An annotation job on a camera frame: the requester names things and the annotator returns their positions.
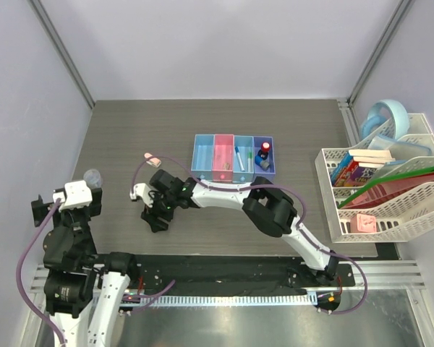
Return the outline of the pink white mini stapler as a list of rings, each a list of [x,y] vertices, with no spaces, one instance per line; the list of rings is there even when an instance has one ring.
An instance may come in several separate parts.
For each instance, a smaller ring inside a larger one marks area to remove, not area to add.
[[[157,157],[154,157],[151,153],[145,153],[144,158],[146,163],[154,168],[159,168],[162,164],[161,160]]]

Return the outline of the left light blue bin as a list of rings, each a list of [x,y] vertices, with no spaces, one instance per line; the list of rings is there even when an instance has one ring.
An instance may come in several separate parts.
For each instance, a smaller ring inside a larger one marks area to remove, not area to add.
[[[199,179],[210,181],[213,168],[213,134],[196,134],[193,146],[191,172]]]

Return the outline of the right control board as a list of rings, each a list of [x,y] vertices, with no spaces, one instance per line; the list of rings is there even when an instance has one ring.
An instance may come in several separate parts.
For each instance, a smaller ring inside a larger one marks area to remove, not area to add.
[[[336,311],[341,303],[341,295],[335,292],[317,294],[317,305],[319,312],[332,314]]]

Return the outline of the control board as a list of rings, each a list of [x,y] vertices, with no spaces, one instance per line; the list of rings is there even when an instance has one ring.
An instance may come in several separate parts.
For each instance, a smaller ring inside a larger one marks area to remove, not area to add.
[[[317,305],[319,312],[332,314],[336,311],[341,303],[341,295],[335,292],[317,294]]]
[[[141,294],[125,294],[122,297],[120,309],[122,311],[139,312],[141,300]]]

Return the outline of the white plastic file rack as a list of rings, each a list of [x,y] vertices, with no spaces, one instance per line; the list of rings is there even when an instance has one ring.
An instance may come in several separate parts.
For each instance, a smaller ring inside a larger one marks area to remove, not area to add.
[[[427,156],[411,154],[394,168],[367,170],[370,180],[341,186],[330,176],[346,155],[364,150],[375,135],[392,135],[391,120],[351,148],[325,148],[315,159],[320,191],[332,241],[336,243],[406,242],[434,229],[434,134],[425,116],[409,115],[409,129],[400,140],[423,146]]]

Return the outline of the pink item in rack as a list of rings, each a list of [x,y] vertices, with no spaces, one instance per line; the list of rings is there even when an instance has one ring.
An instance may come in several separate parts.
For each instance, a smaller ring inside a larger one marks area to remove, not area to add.
[[[352,234],[375,234],[376,218],[372,215],[357,213],[350,221]]]

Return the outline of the purple plastic bin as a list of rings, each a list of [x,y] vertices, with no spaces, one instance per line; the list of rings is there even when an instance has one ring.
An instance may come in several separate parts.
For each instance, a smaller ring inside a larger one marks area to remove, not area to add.
[[[266,156],[261,157],[260,151],[265,143],[268,143],[268,153]],[[273,138],[269,136],[254,136],[253,137],[253,159],[252,166],[254,171],[254,177],[262,176],[270,181],[273,181],[276,176],[276,161],[275,161],[275,151]],[[268,163],[268,168],[264,170],[260,166],[261,161],[266,161]]]

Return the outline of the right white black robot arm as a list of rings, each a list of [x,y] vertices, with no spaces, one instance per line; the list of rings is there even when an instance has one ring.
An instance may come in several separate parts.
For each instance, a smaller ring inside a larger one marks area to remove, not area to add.
[[[250,183],[224,184],[192,177],[182,181],[160,169],[149,184],[134,185],[130,198],[144,203],[141,218],[153,233],[168,229],[178,207],[242,211],[257,230],[297,251],[316,283],[327,286],[339,275],[338,259],[305,227],[293,199],[261,176]]]

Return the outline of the blue white marker pen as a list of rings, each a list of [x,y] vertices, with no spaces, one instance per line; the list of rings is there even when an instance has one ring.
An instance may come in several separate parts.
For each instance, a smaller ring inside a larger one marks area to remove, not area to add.
[[[235,146],[234,151],[235,151],[235,154],[236,154],[236,157],[237,157],[237,160],[238,160],[240,171],[245,172],[246,170],[245,170],[245,167],[244,167],[244,164],[243,164],[243,161],[242,161],[242,156],[241,156],[239,148],[237,146]]]

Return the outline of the red cap black stamp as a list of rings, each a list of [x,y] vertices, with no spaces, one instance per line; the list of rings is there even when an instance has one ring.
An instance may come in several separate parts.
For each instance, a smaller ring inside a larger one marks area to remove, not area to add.
[[[271,144],[269,142],[262,142],[258,151],[258,156],[260,156],[263,160],[266,160],[268,158],[270,150]]]

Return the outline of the pink plastic bin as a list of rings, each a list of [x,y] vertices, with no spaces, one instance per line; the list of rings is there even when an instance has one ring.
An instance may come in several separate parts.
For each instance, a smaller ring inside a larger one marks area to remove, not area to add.
[[[212,177],[214,181],[230,183],[233,179],[234,135],[216,134],[214,137]],[[229,163],[230,170],[224,170],[223,164]]]

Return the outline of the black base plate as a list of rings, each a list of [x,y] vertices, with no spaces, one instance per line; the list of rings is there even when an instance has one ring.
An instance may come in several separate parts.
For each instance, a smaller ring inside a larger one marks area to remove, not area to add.
[[[356,285],[352,266],[335,261],[331,279],[311,270],[301,257],[251,257],[203,255],[138,255],[140,276],[145,288],[159,282],[176,285],[212,283],[276,283],[297,288]]]

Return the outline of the blue grey glue stick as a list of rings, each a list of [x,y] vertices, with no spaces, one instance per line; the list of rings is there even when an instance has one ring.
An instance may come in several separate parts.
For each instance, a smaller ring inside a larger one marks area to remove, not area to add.
[[[255,163],[264,171],[267,171],[271,166],[267,155],[256,155]]]

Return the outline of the green white marker pen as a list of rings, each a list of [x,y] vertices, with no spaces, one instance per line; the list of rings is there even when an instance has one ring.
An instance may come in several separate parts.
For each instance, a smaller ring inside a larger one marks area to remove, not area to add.
[[[250,173],[254,172],[253,162],[254,162],[253,152],[248,152],[248,155],[247,155],[247,167],[248,167],[248,171]]]

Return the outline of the stack of books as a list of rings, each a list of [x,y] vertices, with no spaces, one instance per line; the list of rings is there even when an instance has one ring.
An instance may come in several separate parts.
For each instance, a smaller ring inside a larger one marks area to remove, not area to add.
[[[395,158],[389,150],[348,150],[330,174],[333,187],[360,187]]]

